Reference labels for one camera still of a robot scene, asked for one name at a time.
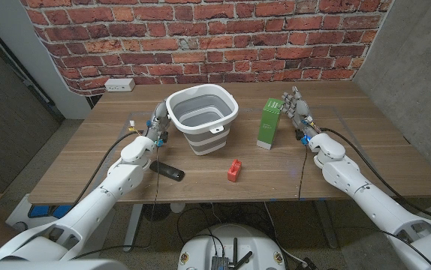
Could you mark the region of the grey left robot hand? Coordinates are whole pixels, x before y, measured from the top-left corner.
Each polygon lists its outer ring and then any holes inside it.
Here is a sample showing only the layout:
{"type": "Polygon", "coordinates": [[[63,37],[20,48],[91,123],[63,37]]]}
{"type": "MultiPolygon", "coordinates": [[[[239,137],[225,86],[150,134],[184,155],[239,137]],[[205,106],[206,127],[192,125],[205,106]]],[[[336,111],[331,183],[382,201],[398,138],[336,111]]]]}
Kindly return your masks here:
{"type": "Polygon", "coordinates": [[[160,102],[150,119],[150,123],[145,132],[145,137],[150,138],[152,141],[158,138],[165,132],[170,124],[169,113],[167,111],[166,101],[160,102]]]}

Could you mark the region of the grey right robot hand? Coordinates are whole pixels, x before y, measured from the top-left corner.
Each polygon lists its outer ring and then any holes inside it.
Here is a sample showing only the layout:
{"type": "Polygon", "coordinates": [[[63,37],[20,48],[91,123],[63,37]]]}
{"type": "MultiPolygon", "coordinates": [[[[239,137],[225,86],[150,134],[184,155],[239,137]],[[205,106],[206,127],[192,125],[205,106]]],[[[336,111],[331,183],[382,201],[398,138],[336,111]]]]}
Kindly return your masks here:
{"type": "Polygon", "coordinates": [[[312,138],[321,132],[313,121],[308,104],[295,85],[290,93],[285,92],[282,95],[282,100],[282,112],[289,117],[298,134],[312,138]]]}

